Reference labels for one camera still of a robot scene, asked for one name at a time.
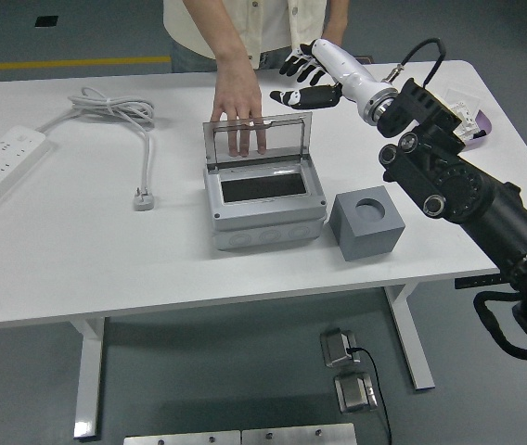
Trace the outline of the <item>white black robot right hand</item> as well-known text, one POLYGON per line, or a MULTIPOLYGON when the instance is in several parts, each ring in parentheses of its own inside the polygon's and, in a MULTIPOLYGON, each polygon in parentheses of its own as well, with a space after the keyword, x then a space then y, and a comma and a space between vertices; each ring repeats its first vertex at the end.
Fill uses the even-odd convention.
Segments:
POLYGON ((371 126, 397 96, 389 83, 376 80, 352 55, 325 39, 294 49, 279 73, 294 76, 301 88, 271 92, 276 102, 309 110, 332 108, 344 97, 356 104, 360 117, 371 126))

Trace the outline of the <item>person's right hand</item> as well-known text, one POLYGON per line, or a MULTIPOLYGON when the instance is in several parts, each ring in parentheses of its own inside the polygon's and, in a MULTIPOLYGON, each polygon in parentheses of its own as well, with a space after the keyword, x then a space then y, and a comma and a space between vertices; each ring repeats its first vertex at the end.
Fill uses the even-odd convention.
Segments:
MULTIPOLYGON (((253 120, 262 117, 262 95, 254 70, 223 67, 217 73, 211 121, 220 121, 223 115, 228 121, 253 120)), ((256 132, 256 150, 266 151, 265 133, 256 132)), ((251 132, 240 130, 228 133, 228 152, 231 157, 247 157, 251 146, 251 132)))

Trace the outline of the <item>person's left hand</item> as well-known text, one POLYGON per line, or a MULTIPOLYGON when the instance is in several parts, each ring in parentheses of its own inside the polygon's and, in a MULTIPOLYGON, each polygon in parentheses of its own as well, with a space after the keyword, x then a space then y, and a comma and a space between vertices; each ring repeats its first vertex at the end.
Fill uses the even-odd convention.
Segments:
POLYGON ((344 33, 344 27, 328 23, 323 30, 322 39, 330 41, 337 46, 342 46, 344 33))

